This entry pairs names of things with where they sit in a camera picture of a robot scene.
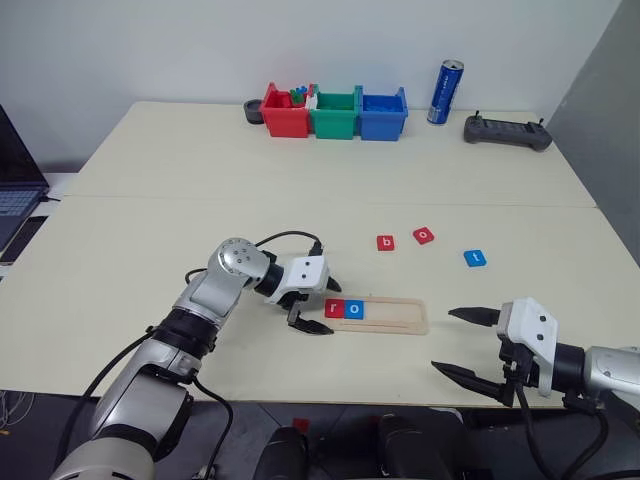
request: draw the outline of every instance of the table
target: table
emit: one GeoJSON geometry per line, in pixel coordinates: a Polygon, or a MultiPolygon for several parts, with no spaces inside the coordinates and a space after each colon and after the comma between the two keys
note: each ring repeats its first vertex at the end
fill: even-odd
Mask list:
{"type": "MultiPolygon", "coordinates": [[[[166,315],[184,272],[204,265],[218,243],[261,239],[292,218],[320,235],[346,293],[423,299],[429,333],[310,337],[245,292],[199,377],[229,399],[495,406],[429,362],[499,380],[495,330],[446,312],[525,295],[558,318],[560,341],[623,346],[640,336],[640,270],[593,208],[70,196],[0,289],[0,362],[12,365],[1,387],[80,393],[117,350],[166,315]],[[235,214],[218,221],[221,211],[235,214]],[[415,242],[411,232],[422,225],[436,241],[415,242]],[[396,236],[395,252],[376,251],[379,233],[396,236]],[[462,252],[472,248],[484,251],[486,267],[466,266],[462,252]]],[[[272,245],[281,259],[307,248],[295,238],[272,245]]],[[[560,404],[558,396],[530,399],[560,404]]]]}
{"type": "MultiPolygon", "coordinates": [[[[72,195],[256,202],[594,207],[551,145],[462,141],[465,118],[443,126],[410,111],[398,142],[272,138],[238,105],[136,103],[83,167],[72,195]]],[[[483,113],[527,121],[532,114],[483,113]]]]}
{"type": "MultiPolygon", "coordinates": [[[[560,152],[465,144],[469,114],[435,127],[412,111],[399,142],[362,142],[271,138],[240,106],[135,104],[3,282],[0,388],[80,393],[221,241],[290,228],[320,235],[345,293],[424,300],[430,331],[309,337],[246,292],[200,374],[230,400],[495,406],[429,361],[499,380],[495,331],[446,312],[519,296],[553,312],[560,341],[637,339],[640,269],[560,152]],[[425,225],[436,240],[419,246],[425,225]],[[476,248],[488,265],[469,269],[476,248]]],[[[282,261],[307,249],[272,245],[282,261]]]]}

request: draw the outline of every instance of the energy drink can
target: energy drink can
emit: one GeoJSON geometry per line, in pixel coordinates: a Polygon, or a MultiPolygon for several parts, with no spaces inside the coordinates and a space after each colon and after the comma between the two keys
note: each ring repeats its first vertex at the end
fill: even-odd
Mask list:
{"type": "Polygon", "coordinates": [[[440,75],[433,92],[431,107],[427,113],[427,120],[436,125],[442,125],[447,121],[451,102],[456,94],[456,89],[464,72],[464,64],[458,60],[445,60],[440,67],[440,75]]]}

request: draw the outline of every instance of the laptop screen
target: laptop screen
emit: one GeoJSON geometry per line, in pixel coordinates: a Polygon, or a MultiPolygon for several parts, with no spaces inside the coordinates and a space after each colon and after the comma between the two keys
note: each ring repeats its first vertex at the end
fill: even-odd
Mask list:
{"type": "Polygon", "coordinates": [[[0,105],[0,187],[47,187],[47,181],[0,105]]]}

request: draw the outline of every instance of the remote controller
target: remote controller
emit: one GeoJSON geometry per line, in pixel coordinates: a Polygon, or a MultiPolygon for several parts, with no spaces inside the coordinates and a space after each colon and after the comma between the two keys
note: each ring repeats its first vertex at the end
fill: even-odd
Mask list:
{"type": "Polygon", "coordinates": [[[551,144],[551,135],[540,122],[516,123],[501,120],[486,120],[476,111],[464,123],[464,139],[469,143],[495,142],[525,145],[541,152],[551,144]]]}

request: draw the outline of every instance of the red letter tile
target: red letter tile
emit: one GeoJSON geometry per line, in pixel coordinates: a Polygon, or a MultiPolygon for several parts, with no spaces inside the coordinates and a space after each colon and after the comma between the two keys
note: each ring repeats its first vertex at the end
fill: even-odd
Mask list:
{"type": "Polygon", "coordinates": [[[378,235],[378,250],[381,252],[391,251],[396,248],[393,242],[393,235],[378,235]]]}
{"type": "Polygon", "coordinates": [[[324,316],[326,318],[344,318],[344,300],[327,298],[324,301],[324,316]]]}
{"type": "Polygon", "coordinates": [[[425,243],[429,243],[434,238],[436,238],[433,235],[433,233],[431,233],[431,230],[429,230],[427,227],[419,228],[418,230],[413,232],[413,236],[416,238],[416,240],[418,240],[418,243],[420,245],[424,245],[425,243]]]}

